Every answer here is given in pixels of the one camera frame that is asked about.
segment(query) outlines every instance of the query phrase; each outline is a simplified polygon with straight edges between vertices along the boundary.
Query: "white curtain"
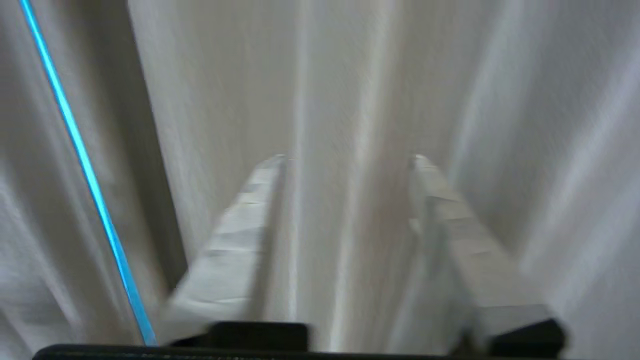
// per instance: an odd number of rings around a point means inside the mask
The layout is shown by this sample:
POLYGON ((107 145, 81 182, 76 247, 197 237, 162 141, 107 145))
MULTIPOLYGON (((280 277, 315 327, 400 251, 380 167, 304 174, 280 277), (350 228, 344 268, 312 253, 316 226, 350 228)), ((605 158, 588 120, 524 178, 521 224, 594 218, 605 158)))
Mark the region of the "white curtain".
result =
MULTIPOLYGON (((139 341, 20 6, 1 6, 3 349, 139 341)), ((640 354, 637 1, 34 7, 152 322, 253 166, 284 153, 268 320, 386 351, 419 153, 540 286, 567 357, 640 354)))

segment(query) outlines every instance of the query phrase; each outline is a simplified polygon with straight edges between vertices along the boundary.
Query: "blue cable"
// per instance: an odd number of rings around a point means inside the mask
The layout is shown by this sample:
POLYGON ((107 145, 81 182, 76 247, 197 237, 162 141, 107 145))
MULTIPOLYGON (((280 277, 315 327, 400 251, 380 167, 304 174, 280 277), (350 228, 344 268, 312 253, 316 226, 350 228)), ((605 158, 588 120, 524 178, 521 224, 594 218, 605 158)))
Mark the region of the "blue cable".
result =
POLYGON ((142 299, 140 298, 138 288, 136 287, 136 282, 134 281, 133 275, 131 274, 131 269, 129 268, 129 263, 127 262, 126 255, 124 254, 124 249, 122 248, 122 244, 120 243, 118 233, 116 232, 116 229, 111 222, 109 210, 107 209, 107 205, 104 202, 104 198, 102 197, 100 185, 98 184, 98 179, 95 175, 95 172, 93 171, 91 160, 89 159, 89 154, 87 153, 86 147, 84 146, 84 142, 82 140, 82 136, 80 135, 80 130, 78 130, 74 114, 71 112, 71 107, 69 106, 69 102, 67 101, 65 91, 64 89, 62 89, 62 82, 60 81, 60 77, 58 76, 56 67, 53 65, 53 60, 51 59, 47 44, 44 41, 42 32, 40 31, 38 21, 36 20, 35 14, 33 13, 31 3, 29 2, 29 0, 20 0, 20 3, 22 5, 24 16, 27 20, 27 23, 29 24, 29 28, 31 29, 33 40, 38 47, 38 52, 40 53, 40 58, 42 59, 42 65, 44 66, 47 76, 49 77, 51 88, 54 95, 56 96, 56 100, 58 101, 58 106, 60 107, 62 118, 65 120, 65 123, 67 125, 67 131, 69 132, 69 136, 71 137, 71 140, 74 143, 74 147, 76 148, 80 165, 84 172, 84 177, 86 178, 86 182, 89 185, 89 190, 91 191, 95 206, 98 209, 98 214, 100 215, 102 226, 104 226, 104 232, 107 234, 107 238, 109 239, 109 244, 111 245, 113 256, 116 260, 116 264, 118 265, 118 270, 120 271, 120 278, 122 279, 122 284, 124 285, 124 289, 127 293, 127 298, 129 299, 131 309, 133 310, 133 315, 136 317, 136 321, 138 322, 140 333, 146 345, 156 346, 156 335, 154 334, 154 330, 151 327, 151 323, 149 322, 145 307, 142 304, 142 299))

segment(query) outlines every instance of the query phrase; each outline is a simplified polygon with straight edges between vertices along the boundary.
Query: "curtain fold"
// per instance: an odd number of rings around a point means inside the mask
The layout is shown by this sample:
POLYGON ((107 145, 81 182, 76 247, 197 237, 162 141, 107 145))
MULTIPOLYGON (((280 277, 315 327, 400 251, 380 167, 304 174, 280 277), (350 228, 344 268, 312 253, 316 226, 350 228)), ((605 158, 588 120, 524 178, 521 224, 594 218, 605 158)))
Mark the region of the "curtain fold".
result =
MULTIPOLYGON (((1 6, 3 349, 137 342, 19 5, 1 6)), ((396 316, 417 153, 540 286, 567 357, 640 354, 636 1, 34 7, 152 321, 251 169, 284 153, 265 318, 311 324, 318 350, 420 336, 396 316)))

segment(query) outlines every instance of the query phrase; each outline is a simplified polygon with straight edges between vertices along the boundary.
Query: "blue wire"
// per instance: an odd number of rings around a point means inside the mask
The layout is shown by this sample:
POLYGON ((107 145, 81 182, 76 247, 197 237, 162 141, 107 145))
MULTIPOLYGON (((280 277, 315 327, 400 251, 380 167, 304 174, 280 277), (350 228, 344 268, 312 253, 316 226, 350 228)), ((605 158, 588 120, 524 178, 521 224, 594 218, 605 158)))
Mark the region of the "blue wire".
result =
POLYGON ((53 65, 53 60, 51 59, 47 44, 44 41, 42 32, 40 31, 40 26, 38 25, 38 21, 36 20, 35 14, 33 13, 33 9, 31 8, 31 3, 29 2, 29 0, 20 0, 20 3, 22 5, 24 16, 31 29, 33 40, 35 40, 36 46, 38 47, 38 52, 40 53, 40 58, 42 59, 44 69, 49 77, 51 88, 56 96, 56 100, 58 101, 60 112, 62 113, 62 117, 65 120, 65 123, 67 124, 67 131, 69 132, 71 140, 74 143, 74 147, 76 148, 76 152, 80 160, 80 165, 82 166, 86 182, 89 185, 89 190, 91 191, 95 206, 98 209, 98 214, 100 215, 100 219, 102 220, 104 231, 107 234, 107 238, 109 239, 109 244, 111 245, 113 256, 115 257, 116 264, 118 265, 118 270, 120 271, 120 278, 122 279, 122 284, 124 285, 124 289, 127 293, 127 298, 129 299, 131 309, 133 310, 133 315, 136 317, 136 321, 138 322, 140 333, 142 334, 142 338, 146 345, 156 346, 156 335, 154 334, 154 330, 151 327, 151 323, 149 322, 147 313, 145 312, 145 307, 142 304, 142 300, 140 299, 140 294, 138 293, 136 282, 134 281, 133 275, 131 274, 131 269, 129 268, 127 257, 124 254, 124 249, 122 248, 122 244, 120 243, 120 239, 118 238, 118 233, 116 232, 116 229, 111 222, 109 210, 107 209, 104 198, 102 197, 100 185, 98 184, 98 179, 95 175, 95 172, 93 171, 91 160, 89 159, 89 154, 87 153, 86 147, 84 146, 84 142, 82 140, 82 136, 80 135, 80 130, 78 130, 74 114, 71 112, 71 107, 69 106, 69 102, 67 101, 65 91, 64 89, 62 89, 62 82, 60 81, 60 77, 58 76, 56 67, 53 65))

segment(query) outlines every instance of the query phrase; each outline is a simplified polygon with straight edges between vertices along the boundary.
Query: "gray fabric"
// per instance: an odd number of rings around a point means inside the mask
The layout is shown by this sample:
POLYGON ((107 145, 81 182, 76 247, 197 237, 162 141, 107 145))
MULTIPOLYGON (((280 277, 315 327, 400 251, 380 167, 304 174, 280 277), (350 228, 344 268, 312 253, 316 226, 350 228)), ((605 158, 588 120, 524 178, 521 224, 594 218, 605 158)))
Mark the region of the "gray fabric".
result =
MULTIPOLYGON (((19 6, 1 6, 3 266, 19 275, 3 270, 2 294, 32 284, 54 309, 44 332, 2 329, 29 348, 133 342, 19 6), (84 332, 93 322, 108 330, 84 332)), ((35 4, 149 309, 184 269, 178 229, 194 259, 252 167, 284 153, 265 317, 313 324, 316 349, 386 350, 413 277, 406 169, 419 153, 566 321, 568 357, 640 353, 637 1, 136 0, 133 34, 78 21, 110 13, 84 6, 35 4)))

